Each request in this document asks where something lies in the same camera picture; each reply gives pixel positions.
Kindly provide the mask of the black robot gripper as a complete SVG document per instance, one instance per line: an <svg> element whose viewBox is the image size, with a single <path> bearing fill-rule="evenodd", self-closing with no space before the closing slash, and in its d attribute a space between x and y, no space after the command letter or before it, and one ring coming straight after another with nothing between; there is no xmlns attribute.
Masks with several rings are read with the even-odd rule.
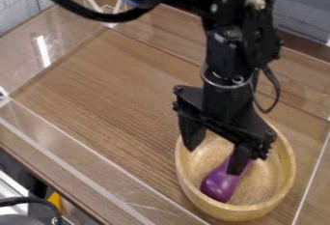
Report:
<svg viewBox="0 0 330 225"><path fill-rule="evenodd" d="M205 131L211 130L236 147L229 156L227 173L239 176L252 158L265 159L276 132L260 118L255 107L269 113L276 101L264 108L256 100L255 88L259 71L276 86L271 69L264 66L253 70L240 82L219 78L208 66L201 67L203 87L176 85L176 101L172 109L177 114L177 124L185 149L192 152L200 145Z"/></svg>

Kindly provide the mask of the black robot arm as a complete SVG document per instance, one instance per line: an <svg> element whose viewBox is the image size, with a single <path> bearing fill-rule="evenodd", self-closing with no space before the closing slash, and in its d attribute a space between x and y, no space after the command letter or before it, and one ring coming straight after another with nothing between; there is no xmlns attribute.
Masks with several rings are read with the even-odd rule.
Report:
<svg viewBox="0 0 330 225"><path fill-rule="evenodd" d="M239 175L253 159L265 159L276 133L260 118L269 113L255 98L264 75L280 91L269 62L279 58L281 41L273 26L275 0L122 0L130 9L104 14L73 0L50 0L66 11L101 22L132 21L161 4L196 15L205 35L201 87L173 87L184 147L193 150L212 131L233 143L227 172Z"/></svg>

